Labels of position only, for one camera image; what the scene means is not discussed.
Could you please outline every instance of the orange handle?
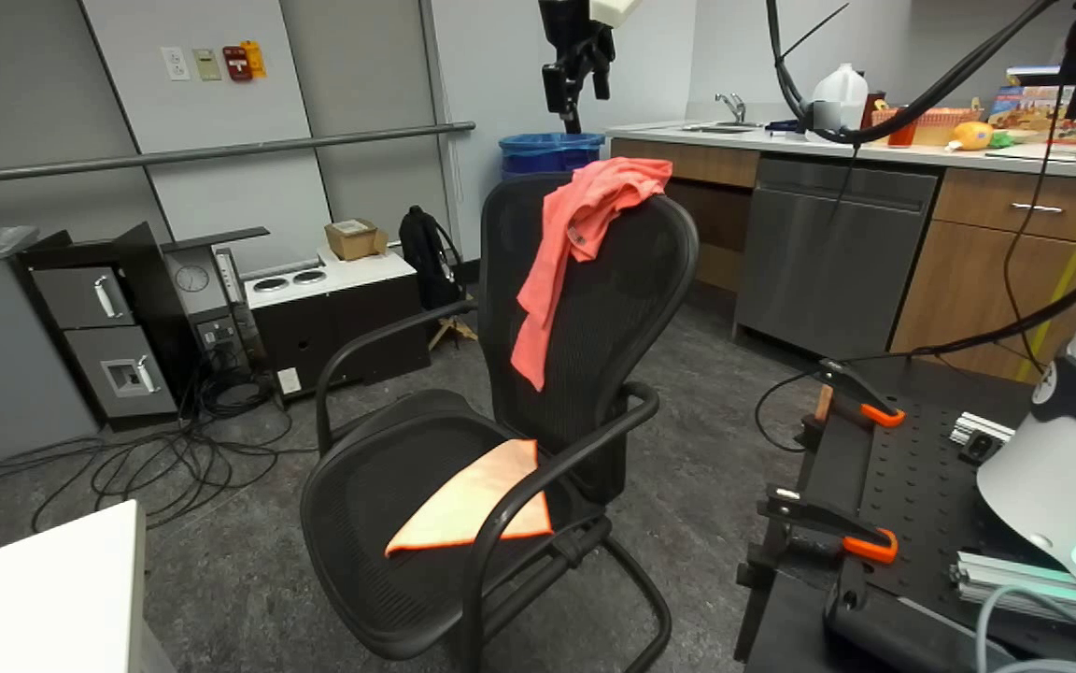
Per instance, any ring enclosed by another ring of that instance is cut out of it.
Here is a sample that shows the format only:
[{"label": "orange handle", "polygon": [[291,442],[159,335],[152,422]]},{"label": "orange handle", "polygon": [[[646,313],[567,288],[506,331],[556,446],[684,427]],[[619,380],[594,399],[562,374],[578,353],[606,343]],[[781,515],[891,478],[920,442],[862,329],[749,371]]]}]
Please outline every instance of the orange handle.
[{"label": "orange handle", "polygon": [[846,558],[859,558],[868,566],[897,566],[901,561],[901,538],[893,531],[886,531],[886,544],[870,543],[870,538],[841,538],[841,554]]},{"label": "orange handle", "polygon": [[870,427],[881,427],[881,429],[897,429],[910,422],[910,410],[897,407],[897,410],[881,410],[876,404],[859,404],[859,415],[870,422]]}]

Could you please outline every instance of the blue trash bin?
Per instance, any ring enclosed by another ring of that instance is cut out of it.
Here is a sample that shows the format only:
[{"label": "blue trash bin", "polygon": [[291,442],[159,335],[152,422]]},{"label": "blue trash bin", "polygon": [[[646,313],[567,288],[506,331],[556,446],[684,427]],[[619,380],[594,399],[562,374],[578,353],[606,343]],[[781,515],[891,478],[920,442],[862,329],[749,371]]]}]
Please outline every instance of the blue trash bin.
[{"label": "blue trash bin", "polygon": [[606,134],[507,134],[501,176],[576,171],[601,158]]}]

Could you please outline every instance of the cabinet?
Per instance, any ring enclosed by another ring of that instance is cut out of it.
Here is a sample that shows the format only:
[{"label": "cabinet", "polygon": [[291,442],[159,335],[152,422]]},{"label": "cabinet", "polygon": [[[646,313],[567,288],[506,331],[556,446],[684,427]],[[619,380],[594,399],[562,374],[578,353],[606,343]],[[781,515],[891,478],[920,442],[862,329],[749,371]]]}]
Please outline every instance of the cabinet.
[{"label": "cabinet", "polygon": [[613,138],[613,153],[678,162],[669,199],[678,199],[700,229],[697,279],[735,293],[761,153],[641,138]]},{"label": "cabinet", "polygon": [[76,374],[27,296],[17,255],[35,237],[35,229],[0,229],[0,458],[99,432]]},{"label": "cabinet", "polygon": [[145,223],[90,248],[49,237],[27,249],[27,265],[38,306],[106,422],[181,410],[198,354]]},{"label": "cabinet", "polygon": [[[759,163],[765,158],[759,151],[654,138],[613,138],[613,153],[678,162],[672,199],[684,199],[684,205],[704,229],[704,263],[723,258],[727,270],[719,279],[719,273],[704,265],[700,279],[741,293],[734,273],[753,265],[745,249],[753,205],[734,203],[734,194],[753,194]],[[891,335],[891,353],[943,343],[1014,320],[1002,273],[1004,249],[1028,210],[1037,213],[1014,255],[1014,288],[1025,313],[1050,304],[1054,283],[1076,249],[1076,178],[1050,176],[1038,203],[1033,203],[1033,188],[1037,176],[1022,171],[943,167],[938,203],[928,222],[928,237],[910,279],[901,316]],[[1050,324],[1045,346],[1038,354],[1058,354],[1074,331],[1076,306]],[[1022,339],[961,353],[944,364],[994,376],[1025,374]]]},{"label": "cabinet", "polygon": [[[923,255],[911,273],[893,353],[943,343],[1008,324],[1018,313],[1004,300],[1004,249],[1033,210],[1037,176],[951,167]],[[1065,263],[1076,249],[1076,178],[1045,178],[1033,223],[1018,243],[1008,275],[1025,313],[1050,304]],[[1058,354],[1076,331],[1076,306],[1050,324],[1038,359]],[[988,343],[944,354],[954,366],[1033,376],[1025,343]]]},{"label": "cabinet", "polygon": [[761,158],[735,324],[849,359],[886,353],[938,171]]}]

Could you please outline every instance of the chair seat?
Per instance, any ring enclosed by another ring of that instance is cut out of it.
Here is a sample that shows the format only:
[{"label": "chair seat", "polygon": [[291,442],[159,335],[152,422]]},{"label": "chair seat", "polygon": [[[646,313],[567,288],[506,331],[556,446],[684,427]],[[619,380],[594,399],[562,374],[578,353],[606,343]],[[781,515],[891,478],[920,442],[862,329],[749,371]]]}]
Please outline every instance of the chair seat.
[{"label": "chair seat", "polygon": [[[507,432],[475,415],[458,392],[420,392],[365,415],[344,432],[307,481],[304,536],[317,579],[349,627],[387,657],[413,657],[462,618],[461,561],[387,561],[387,543],[458,471]],[[567,497],[551,492],[552,523]],[[535,543],[507,543],[491,579],[507,573]]]}]

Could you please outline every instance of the faucet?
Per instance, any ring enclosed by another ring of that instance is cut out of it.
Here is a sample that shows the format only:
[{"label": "faucet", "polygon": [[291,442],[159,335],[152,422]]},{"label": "faucet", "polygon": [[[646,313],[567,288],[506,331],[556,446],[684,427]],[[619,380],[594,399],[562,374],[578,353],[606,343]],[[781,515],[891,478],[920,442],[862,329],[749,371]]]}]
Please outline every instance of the faucet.
[{"label": "faucet", "polygon": [[749,122],[749,102],[741,92],[715,92],[715,102],[729,109],[729,122]]}]

